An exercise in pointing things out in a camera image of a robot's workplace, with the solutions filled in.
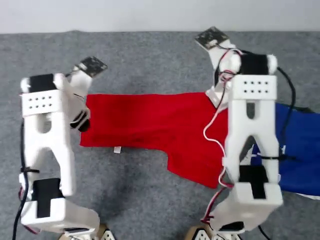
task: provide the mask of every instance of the white tag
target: white tag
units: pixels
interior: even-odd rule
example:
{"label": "white tag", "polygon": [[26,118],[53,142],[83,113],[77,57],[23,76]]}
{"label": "white tag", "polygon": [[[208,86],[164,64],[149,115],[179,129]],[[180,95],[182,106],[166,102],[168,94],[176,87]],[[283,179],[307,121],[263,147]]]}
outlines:
{"label": "white tag", "polygon": [[121,147],[120,147],[120,146],[115,146],[114,149],[113,149],[113,152],[114,152],[115,154],[121,153]]}

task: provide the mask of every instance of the cloth fold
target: cloth fold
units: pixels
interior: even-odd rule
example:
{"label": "cloth fold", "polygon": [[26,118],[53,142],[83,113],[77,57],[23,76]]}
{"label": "cloth fold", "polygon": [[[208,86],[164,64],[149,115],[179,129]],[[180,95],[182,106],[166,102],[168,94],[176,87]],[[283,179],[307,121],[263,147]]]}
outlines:
{"label": "cloth fold", "polygon": [[[81,134],[81,146],[164,151],[170,172],[217,187],[223,153],[203,136],[204,127],[216,112],[205,93],[89,94],[86,104],[91,111],[91,127]],[[207,130],[207,136],[222,145],[228,133],[227,112],[222,111]]]}

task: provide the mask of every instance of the white cable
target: white cable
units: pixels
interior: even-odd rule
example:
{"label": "white cable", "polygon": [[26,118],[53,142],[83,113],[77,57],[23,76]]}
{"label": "white cable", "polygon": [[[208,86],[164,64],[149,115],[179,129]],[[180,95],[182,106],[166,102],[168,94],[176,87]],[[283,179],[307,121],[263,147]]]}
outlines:
{"label": "white cable", "polygon": [[213,115],[213,118],[211,119],[211,121],[207,124],[207,126],[204,127],[203,129],[203,136],[206,140],[210,141],[210,142],[215,142],[216,144],[219,145],[219,147],[221,148],[222,152],[223,152],[223,156],[226,157],[226,152],[224,149],[224,146],[222,146],[222,144],[217,140],[217,139],[213,139],[213,138],[208,138],[206,131],[208,130],[208,128],[210,128],[210,126],[214,123],[214,121],[216,120],[218,114],[220,113],[220,106],[218,107],[218,109],[216,110],[215,114]]}
{"label": "white cable", "polygon": [[225,172],[226,172],[226,167],[224,166],[222,172],[221,172],[220,175],[219,175],[218,181],[219,181],[219,184],[220,184],[221,186],[223,186],[223,187],[225,187],[225,188],[230,188],[229,185],[226,185],[226,184],[224,184],[224,183],[222,182],[222,177],[224,176]]}

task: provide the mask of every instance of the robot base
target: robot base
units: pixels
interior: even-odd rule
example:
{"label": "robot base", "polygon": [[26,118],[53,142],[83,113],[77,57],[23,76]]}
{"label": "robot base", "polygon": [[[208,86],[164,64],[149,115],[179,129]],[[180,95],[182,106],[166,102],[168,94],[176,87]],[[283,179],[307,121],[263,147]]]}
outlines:
{"label": "robot base", "polygon": [[236,234],[214,233],[208,225],[193,226],[184,240],[241,240]]}
{"label": "robot base", "polygon": [[[66,236],[62,234],[58,240],[74,240],[75,238],[72,236]],[[116,240],[110,229],[107,227],[106,224],[100,224],[99,230],[96,235],[97,240]]]}

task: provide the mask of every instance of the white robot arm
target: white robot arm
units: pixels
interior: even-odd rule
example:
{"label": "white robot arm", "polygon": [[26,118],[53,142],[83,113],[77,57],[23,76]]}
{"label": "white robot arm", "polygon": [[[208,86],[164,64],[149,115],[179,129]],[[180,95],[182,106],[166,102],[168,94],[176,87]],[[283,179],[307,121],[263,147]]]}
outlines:
{"label": "white robot arm", "polygon": [[[24,156],[21,157],[19,181],[28,198],[22,199],[26,200],[20,213],[23,225],[81,240],[100,239],[97,236],[100,226],[98,214],[75,205],[65,197],[76,191],[70,129],[84,132],[90,126],[90,111],[85,97],[93,77],[107,68],[97,58],[88,57],[67,76],[56,73],[22,79],[21,138]],[[60,166],[60,178],[39,178],[46,151],[53,152]],[[112,240],[111,233],[108,235],[104,239]]]}
{"label": "white robot arm", "polygon": [[[275,131],[277,59],[241,51],[215,27],[196,42],[208,53],[215,69],[206,91],[218,112],[228,108],[228,135],[222,165],[233,183],[228,197],[210,213],[209,225],[218,234],[239,234],[263,223],[283,204],[278,185],[279,143]],[[254,117],[247,115],[254,104]],[[263,155],[262,165],[240,165],[240,153],[253,136]]]}

